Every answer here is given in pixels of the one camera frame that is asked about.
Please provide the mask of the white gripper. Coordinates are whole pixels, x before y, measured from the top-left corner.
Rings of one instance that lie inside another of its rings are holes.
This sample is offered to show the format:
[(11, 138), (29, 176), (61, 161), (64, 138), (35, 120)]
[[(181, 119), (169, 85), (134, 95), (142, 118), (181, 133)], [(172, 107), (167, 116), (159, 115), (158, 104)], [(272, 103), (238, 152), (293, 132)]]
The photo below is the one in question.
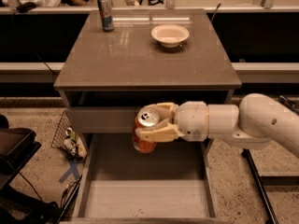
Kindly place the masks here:
[(135, 134), (147, 142), (172, 142), (182, 137), (188, 142), (202, 142), (207, 138), (208, 108), (204, 102), (158, 103), (145, 106), (143, 120), (159, 122), (172, 120), (164, 127), (136, 128)]

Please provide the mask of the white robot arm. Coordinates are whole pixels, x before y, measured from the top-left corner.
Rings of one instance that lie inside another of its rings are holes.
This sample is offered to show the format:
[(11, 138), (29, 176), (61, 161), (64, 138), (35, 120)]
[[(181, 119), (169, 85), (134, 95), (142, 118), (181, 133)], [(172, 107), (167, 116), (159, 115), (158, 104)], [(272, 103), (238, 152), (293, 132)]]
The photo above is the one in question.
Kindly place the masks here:
[(262, 149), (275, 141), (299, 157), (299, 117), (288, 107), (260, 93), (245, 96), (239, 105), (146, 105), (136, 116), (135, 135), (149, 143), (220, 139), (232, 147)]

